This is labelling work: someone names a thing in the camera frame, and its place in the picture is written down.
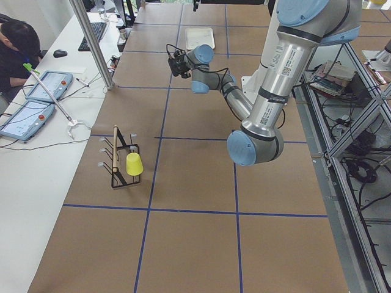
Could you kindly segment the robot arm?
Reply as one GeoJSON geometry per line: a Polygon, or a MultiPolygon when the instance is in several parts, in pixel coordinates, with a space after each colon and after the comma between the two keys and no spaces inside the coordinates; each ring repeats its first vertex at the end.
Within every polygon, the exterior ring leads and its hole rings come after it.
{"type": "Polygon", "coordinates": [[[348,43],[357,38],[362,14],[361,1],[278,1],[273,15],[277,35],[271,61],[251,102],[226,69],[210,71],[214,57],[209,45],[169,54],[174,76],[191,79],[194,93],[221,92],[241,127],[227,139],[233,162],[242,166],[270,162],[283,151],[283,137],[276,122],[290,92],[302,76],[312,52],[319,46],[348,43]]]}

